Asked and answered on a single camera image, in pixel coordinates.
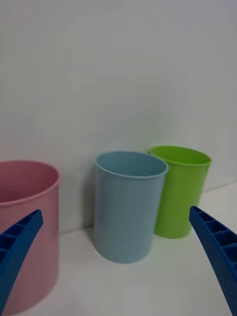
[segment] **pink cup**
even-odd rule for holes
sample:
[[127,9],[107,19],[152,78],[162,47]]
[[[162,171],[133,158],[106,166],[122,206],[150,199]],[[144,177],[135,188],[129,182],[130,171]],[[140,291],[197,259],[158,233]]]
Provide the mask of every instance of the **pink cup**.
[[43,299],[58,278],[57,170],[35,161],[0,162],[0,233],[36,209],[43,226],[15,281],[4,313],[22,312]]

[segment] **white wall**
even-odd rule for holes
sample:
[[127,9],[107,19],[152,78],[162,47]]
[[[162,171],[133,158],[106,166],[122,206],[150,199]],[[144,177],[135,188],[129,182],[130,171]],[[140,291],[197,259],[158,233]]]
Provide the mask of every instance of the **white wall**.
[[179,144],[237,178],[235,0],[0,2],[0,159],[62,172],[61,231],[92,221],[94,157]]

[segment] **cup rim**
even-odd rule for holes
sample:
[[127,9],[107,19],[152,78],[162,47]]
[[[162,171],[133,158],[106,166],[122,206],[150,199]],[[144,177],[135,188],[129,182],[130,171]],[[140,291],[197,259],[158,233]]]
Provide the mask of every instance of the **cup rim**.
[[[193,153],[197,153],[197,154],[201,154],[203,157],[206,158],[206,162],[204,163],[187,163],[187,162],[180,162],[180,161],[176,161],[175,159],[166,159],[166,158],[163,158],[161,155],[159,154],[155,154],[154,153],[154,150],[156,148],[179,148],[179,149],[182,149],[182,150],[188,150],[190,152],[193,152]],[[155,156],[155,157],[159,157],[160,159],[164,160],[165,162],[167,163],[172,163],[172,164],[176,164],[176,165],[182,165],[182,166],[189,166],[189,167],[203,167],[203,166],[209,166],[211,165],[211,162],[212,162],[212,159],[210,156],[208,156],[207,154],[201,152],[201,151],[198,151],[196,149],[193,149],[193,148],[189,148],[189,147],[184,147],[184,146],[173,146],[173,145],[160,145],[160,146],[155,146],[155,147],[152,147],[150,149],[150,153]]]
[[[158,173],[158,174],[154,174],[154,175],[150,175],[150,176],[130,176],[130,175],[125,175],[125,174],[121,174],[121,173],[116,173],[116,172],[113,172],[113,171],[110,171],[106,168],[103,168],[99,163],[98,163],[98,159],[103,156],[103,155],[107,155],[107,154],[115,154],[115,153],[133,153],[133,154],[138,154],[138,155],[143,155],[143,156],[149,156],[149,157],[153,157],[155,159],[158,159],[159,161],[161,161],[163,164],[164,164],[164,167],[165,167],[165,170],[161,173]],[[151,155],[151,154],[147,154],[147,153],[143,153],[143,152],[136,152],[136,151],[126,151],[126,150],[120,150],[120,151],[110,151],[110,152],[105,152],[105,153],[102,153],[102,154],[99,154],[97,157],[96,157],[96,160],[95,160],[95,165],[109,173],[109,174],[112,174],[114,176],[118,176],[118,177],[122,177],[122,178],[130,178],[130,179],[140,179],[140,180],[146,180],[146,179],[152,179],[152,178],[158,178],[158,177],[161,177],[163,175],[165,175],[168,170],[169,170],[169,165],[161,158],[159,157],[156,157],[154,155]]]
[[41,165],[44,165],[44,166],[47,166],[51,169],[53,169],[56,174],[57,174],[57,179],[56,181],[50,186],[48,187],[47,189],[39,192],[39,193],[36,193],[32,196],[29,196],[29,197],[24,197],[24,198],[19,198],[19,199],[16,199],[16,200],[13,200],[13,201],[6,201],[6,202],[0,202],[0,208],[2,206],[12,206],[14,204],[19,204],[19,203],[24,203],[24,202],[28,202],[30,200],[33,200],[35,198],[39,198],[41,196],[43,196],[44,194],[46,194],[48,191],[54,189],[56,186],[58,186],[59,184],[59,181],[60,181],[60,175],[59,175],[59,172],[58,170],[51,164],[49,163],[46,163],[46,162],[42,162],[42,161],[37,161],[37,160],[28,160],[28,159],[18,159],[18,160],[4,160],[4,161],[0,161],[0,164],[4,164],[4,163],[21,163],[21,162],[29,162],[29,163],[36,163],[36,164],[41,164]]

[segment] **plastic cup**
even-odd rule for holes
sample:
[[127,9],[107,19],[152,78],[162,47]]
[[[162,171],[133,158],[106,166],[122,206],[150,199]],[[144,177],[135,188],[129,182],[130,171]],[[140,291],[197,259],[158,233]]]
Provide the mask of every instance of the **plastic cup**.
[[117,263],[143,259],[150,251],[168,165],[137,152],[111,152],[96,159],[94,242]]
[[211,158],[193,149],[157,146],[151,154],[169,165],[158,209],[155,234],[166,238],[181,238],[189,234],[189,211],[198,205]]
[[36,209],[43,226],[33,241],[4,314],[20,313],[42,300],[58,278],[57,170],[36,161],[0,162],[0,234]]

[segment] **white table surface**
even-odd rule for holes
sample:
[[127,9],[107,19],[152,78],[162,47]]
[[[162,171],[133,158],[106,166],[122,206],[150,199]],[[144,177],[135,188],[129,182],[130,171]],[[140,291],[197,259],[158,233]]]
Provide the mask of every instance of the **white table surface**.
[[[203,195],[200,207],[237,231],[237,184]],[[151,253],[130,265],[102,258],[92,230],[60,237],[60,277],[21,316],[231,316],[194,231],[183,239],[154,235]]]

